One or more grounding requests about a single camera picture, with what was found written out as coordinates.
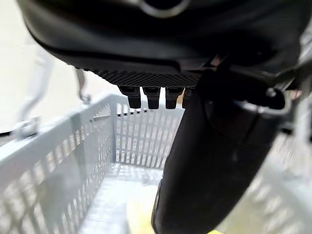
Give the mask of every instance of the gray plastic basket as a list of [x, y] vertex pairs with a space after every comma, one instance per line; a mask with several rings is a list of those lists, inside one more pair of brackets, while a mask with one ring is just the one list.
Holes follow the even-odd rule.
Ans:
[[[157, 185], [183, 110], [130, 109], [104, 94], [0, 148], [1, 234], [125, 234], [126, 202]], [[289, 139], [281, 136], [272, 154]], [[269, 157], [220, 225], [226, 234], [307, 234], [312, 192]]]

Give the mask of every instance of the black handle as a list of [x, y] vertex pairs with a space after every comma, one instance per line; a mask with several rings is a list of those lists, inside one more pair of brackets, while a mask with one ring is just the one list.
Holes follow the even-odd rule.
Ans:
[[165, 164], [152, 218], [157, 234], [208, 233], [248, 188], [290, 109], [282, 92], [250, 88], [219, 95], [199, 82]]

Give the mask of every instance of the yellow object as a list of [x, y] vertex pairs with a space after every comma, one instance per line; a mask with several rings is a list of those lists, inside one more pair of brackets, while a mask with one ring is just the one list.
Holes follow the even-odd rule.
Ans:
[[[157, 186], [146, 186], [130, 197], [126, 211], [130, 234], [155, 234], [151, 218], [157, 190]], [[222, 233], [212, 231], [208, 234]]]

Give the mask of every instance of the metal ring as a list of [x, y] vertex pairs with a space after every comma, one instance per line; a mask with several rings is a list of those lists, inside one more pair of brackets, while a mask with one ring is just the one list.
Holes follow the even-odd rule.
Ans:
[[145, 0], [140, 2], [140, 8], [143, 12], [145, 12], [149, 16], [153, 16], [156, 18], [170, 18], [181, 14], [189, 5], [190, 0], [182, 0], [178, 5], [170, 8], [170, 9], [158, 9], [156, 7], [151, 6]]

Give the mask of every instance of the white wall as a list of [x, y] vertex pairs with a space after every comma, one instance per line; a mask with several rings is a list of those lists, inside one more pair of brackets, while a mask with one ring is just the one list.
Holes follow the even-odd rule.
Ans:
[[[0, 132], [13, 128], [29, 89], [36, 52], [27, 45], [29, 38], [16, 1], [0, 0]], [[87, 93], [96, 95], [107, 89], [118, 88], [87, 73]], [[81, 104], [77, 90], [73, 68], [57, 59], [48, 92], [32, 114], [42, 116], [45, 123], [68, 112]]]

